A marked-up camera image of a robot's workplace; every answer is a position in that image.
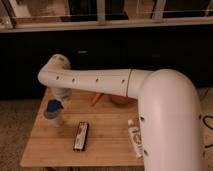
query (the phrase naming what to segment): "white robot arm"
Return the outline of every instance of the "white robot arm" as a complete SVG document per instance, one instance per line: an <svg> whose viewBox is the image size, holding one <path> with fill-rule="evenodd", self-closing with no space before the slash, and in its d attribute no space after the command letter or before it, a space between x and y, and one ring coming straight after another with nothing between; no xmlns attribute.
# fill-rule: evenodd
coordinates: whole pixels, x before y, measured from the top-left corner
<svg viewBox="0 0 213 171"><path fill-rule="evenodd" d="M201 105L195 87L174 70L70 70L63 55L41 69L39 81L55 98L70 88L138 99L146 171L203 171Z"/></svg>

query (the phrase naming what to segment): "dark wall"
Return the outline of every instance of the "dark wall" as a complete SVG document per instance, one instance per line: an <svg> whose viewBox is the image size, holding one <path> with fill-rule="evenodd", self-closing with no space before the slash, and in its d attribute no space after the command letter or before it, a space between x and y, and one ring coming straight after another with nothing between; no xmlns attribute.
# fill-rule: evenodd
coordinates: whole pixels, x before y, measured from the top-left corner
<svg viewBox="0 0 213 171"><path fill-rule="evenodd" d="M73 69L172 68L213 84L213 26L0 33L0 98L43 95L37 74L55 53Z"/></svg>

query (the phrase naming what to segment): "orange object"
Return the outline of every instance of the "orange object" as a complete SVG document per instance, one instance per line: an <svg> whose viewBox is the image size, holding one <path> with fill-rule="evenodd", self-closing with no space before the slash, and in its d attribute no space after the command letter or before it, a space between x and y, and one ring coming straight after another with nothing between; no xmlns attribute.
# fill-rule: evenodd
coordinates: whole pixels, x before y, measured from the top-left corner
<svg viewBox="0 0 213 171"><path fill-rule="evenodd" d="M132 98L126 97L126 96L118 96L118 95L112 95L109 94L109 99L111 102L115 103L115 104L119 104L119 105L125 105L131 101L133 101Z"/></svg>
<svg viewBox="0 0 213 171"><path fill-rule="evenodd" d="M95 104L101 99L104 93L95 93L95 95L92 97L91 106L95 106Z"/></svg>

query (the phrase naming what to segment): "tiled floor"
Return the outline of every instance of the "tiled floor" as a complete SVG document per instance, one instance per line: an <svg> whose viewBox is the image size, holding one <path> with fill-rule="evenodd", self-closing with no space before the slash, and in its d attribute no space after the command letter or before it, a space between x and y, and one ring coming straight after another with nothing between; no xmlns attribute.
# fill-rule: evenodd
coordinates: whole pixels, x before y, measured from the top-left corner
<svg viewBox="0 0 213 171"><path fill-rule="evenodd" d="M213 88L199 89L204 114L213 115ZM40 99L0 101L0 171L43 171L43 168L21 168L19 162L34 119ZM204 127L205 144L213 143L213 131ZM213 171L213 148L206 150L208 171ZM80 171L141 171L140 167L89 167L74 168Z"/></svg>

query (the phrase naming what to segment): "small bottle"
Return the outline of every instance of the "small bottle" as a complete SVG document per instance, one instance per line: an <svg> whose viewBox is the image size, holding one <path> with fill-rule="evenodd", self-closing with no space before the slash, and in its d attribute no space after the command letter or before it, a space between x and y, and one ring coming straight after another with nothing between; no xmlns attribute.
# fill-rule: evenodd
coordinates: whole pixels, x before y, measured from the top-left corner
<svg viewBox="0 0 213 171"><path fill-rule="evenodd" d="M136 157L141 158L143 156L143 148L140 129L138 126L134 124L132 119L128 120L128 126L129 126L128 132L130 135L130 140L136 153Z"/></svg>

